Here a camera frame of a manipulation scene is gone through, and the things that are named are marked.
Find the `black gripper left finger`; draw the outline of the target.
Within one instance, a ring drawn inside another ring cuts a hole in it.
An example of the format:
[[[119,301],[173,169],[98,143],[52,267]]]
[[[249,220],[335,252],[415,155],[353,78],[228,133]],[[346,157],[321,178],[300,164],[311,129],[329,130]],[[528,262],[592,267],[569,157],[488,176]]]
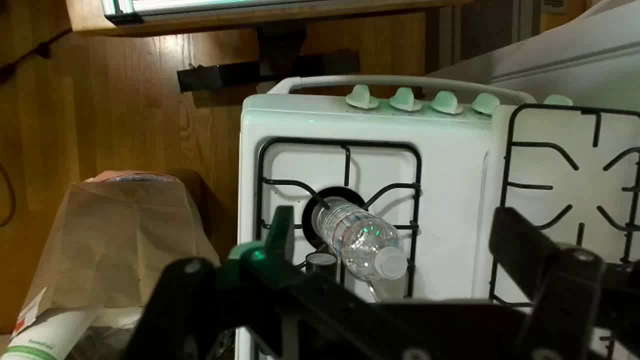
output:
[[[275,360],[294,360],[290,323],[278,306],[291,267],[273,257],[241,257],[213,269],[203,258],[172,262],[122,360],[211,360],[225,332],[243,328]]]

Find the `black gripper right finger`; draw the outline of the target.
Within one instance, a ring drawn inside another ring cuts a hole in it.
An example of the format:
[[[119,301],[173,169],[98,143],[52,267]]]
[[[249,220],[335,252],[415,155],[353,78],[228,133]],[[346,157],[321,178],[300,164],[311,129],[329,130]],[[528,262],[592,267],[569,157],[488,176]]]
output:
[[[596,252],[560,247],[514,208],[496,208],[490,255],[532,301],[514,345],[515,360],[600,360],[596,328],[640,355],[637,264],[604,262]]]

